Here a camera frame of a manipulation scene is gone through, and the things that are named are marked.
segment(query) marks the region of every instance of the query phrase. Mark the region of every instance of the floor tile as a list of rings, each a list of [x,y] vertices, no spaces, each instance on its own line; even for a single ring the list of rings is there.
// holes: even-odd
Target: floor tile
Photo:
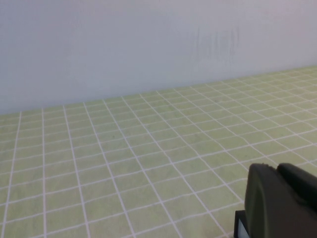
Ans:
[[[268,135],[261,131],[247,133],[241,135],[241,137],[244,138],[250,144],[271,140],[271,138]]]
[[[173,139],[160,141],[159,146],[163,150],[172,150],[172,149],[177,149],[179,147],[186,146],[186,143],[180,137],[176,137]]]
[[[289,149],[295,149],[295,148],[310,144],[310,142],[304,140],[303,138],[301,138],[299,136],[295,136],[295,135],[279,139],[279,140],[277,140],[277,142],[281,143],[282,145],[286,146]]]
[[[10,189],[10,201],[20,200],[26,197],[36,196],[43,193],[41,180],[12,186]]]
[[[274,160],[277,164],[281,163],[291,163],[293,165],[305,162],[300,156],[293,152],[285,152],[277,155],[269,156],[270,159]]]
[[[227,165],[214,170],[225,182],[248,177],[248,171],[240,164]]]
[[[210,130],[210,131],[207,131],[206,134],[215,140],[234,136],[234,134],[227,128]]]
[[[127,138],[127,141],[128,141],[130,146],[137,146],[137,145],[142,145],[142,144],[153,142],[153,140],[149,134],[131,136],[131,137]]]
[[[263,132],[265,134],[267,134],[268,136],[272,137],[273,139],[278,139],[278,138],[289,136],[289,135],[293,134],[286,127],[271,128],[271,129],[268,129],[268,130],[264,130]]]
[[[4,229],[4,238],[35,237],[43,234],[43,216],[39,215],[23,220],[7,223]]]
[[[45,166],[45,177],[49,178],[52,176],[62,175],[75,172],[75,165],[73,160],[54,163]]]
[[[204,161],[199,158],[177,163],[175,166],[182,173],[182,175],[208,170],[208,166],[206,166]]]
[[[54,192],[63,190],[69,187],[78,186],[76,174],[61,175],[54,178],[47,178],[45,180],[46,192]]]
[[[201,172],[185,177],[186,181],[194,191],[200,191],[206,188],[219,186],[222,181],[212,171]]]
[[[14,171],[25,170],[43,165],[43,156],[35,156],[29,159],[15,160]]]
[[[76,165],[78,170],[89,169],[95,166],[103,166],[105,164],[106,161],[102,154],[76,159]]]
[[[214,155],[203,156],[202,159],[205,160],[211,168],[216,168],[222,165],[233,164],[237,162],[227,152],[221,152]]]
[[[128,190],[149,184],[143,172],[115,178],[119,191]]]
[[[84,201],[96,199],[116,192],[112,179],[81,186]]]
[[[230,150],[229,154],[238,161],[245,161],[262,157],[262,154],[251,146]]]
[[[71,150],[53,152],[45,155],[45,164],[52,164],[66,160],[72,160],[73,154]]]
[[[107,238],[117,238],[131,234],[128,221],[124,215],[90,223],[89,230],[91,237],[98,237],[103,234]]]
[[[158,182],[180,176],[178,171],[172,165],[147,170],[146,174],[148,175],[151,182]]]
[[[181,178],[158,182],[154,185],[154,187],[162,200],[191,193],[190,188]]]
[[[275,141],[264,142],[261,144],[254,145],[254,148],[259,150],[261,153],[265,155],[271,155],[279,152],[286,151],[287,148],[285,146],[280,145]]]
[[[159,201],[150,185],[122,192],[121,198],[127,210],[147,206]]]
[[[81,158],[84,156],[100,154],[102,151],[98,144],[86,145],[78,148],[74,148],[74,154],[76,158]]]
[[[220,139],[220,140],[217,140],[217,142],[220,145],[222,145],[225,149],[233,149],[233,148],[247,145],[247,142],[239,136],[233,136],[233,137]]]
[[[104,152],[111,151],[111,150],[119,150],[119,149],[126,149],[129,147],[125,139],[107,141],[101,143],[101,147]]]
[[[81,200],[78,188],[46,194],[47,211],[79,203],[81,203]]]
[[[99,166],[97,168],[80,171],[78,172],[78,176],[80,183],[83,185],[86,183],[107,179],[110,177],[110,173],[107,166]]]
[[[303,159],[312,161],[317,159],[317,146],[311,145],[305,148],[294,150],[294,152],[300,155]]]
[[[195,195],[182,196],[164,205],[174,221],[206,211]]]
[[[57,231],[84,223],[82,205],[65,208],[46,214],[47,231]]]
[[[203,141],[192,145],[193,149],[200,155],[206,155],[214,152],[221,151],[221,146],[215,141]]]
[[[88,221],[97,220],[123,212],[118,195],[111,195],[85,203]]]
[[[43,211],[43,198],[30,198],[10,203],[7,210],[7,221],[39,214]]]
[[[177,231],[172,225],[164,226],[153,231],[145,232],[137,236],[137,238],[179,238]]]
[[[173,162],[190,159],[197,156],[196,152],[189,146],[167,151],[166,155],[170,157]]]
[[[160,148],[157,146],[156,143],[151,143],[147,145],[139,145],[132,147],[132,150],[136,156],[142,156],[154,152],[159,152]]]
[[[239,199],[226,186],[200,192],[198,196],[209,210],[239,202]]]
[[[184,238],[205,238],[206,234],[217,237],[223,234],[210,215],[187,218],[177,223],[177,227]]]
[[[36,168],[26,171],[14,172],[12,175],[11,184],[22,182],[31,182],[43,178],[43,168]]]
[[[128,213],[135,232],[144,231],[169,222],[162,205],[141,208]]]
[[[144,169],[169,164],[169,159],[163,152],[141,156],[138,160]]]
[[[68,229],[65,231],[53,233],[47,236],[48,238],[69,238],[69,237],[76,237],[76,238],[87,238],[87,229],[85,225],[80,227]]]
[[[110,164],[109,167],[113,176],[129,174],[141,170],[136,159]]]

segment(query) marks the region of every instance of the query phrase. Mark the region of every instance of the dark object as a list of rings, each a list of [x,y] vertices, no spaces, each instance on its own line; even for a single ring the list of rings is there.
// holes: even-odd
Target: dark object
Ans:
[[[242,212],[235,238],[316,238],[317,178],[292,164],[252,164]],[[248,236],[238,232],[241,226]]]

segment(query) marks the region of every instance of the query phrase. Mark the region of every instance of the green floor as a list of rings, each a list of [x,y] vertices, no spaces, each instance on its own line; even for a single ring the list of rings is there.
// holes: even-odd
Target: green floor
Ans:
[[[1,238],[232,237],[248,167],[317,175],[317,67],[0,116]]]

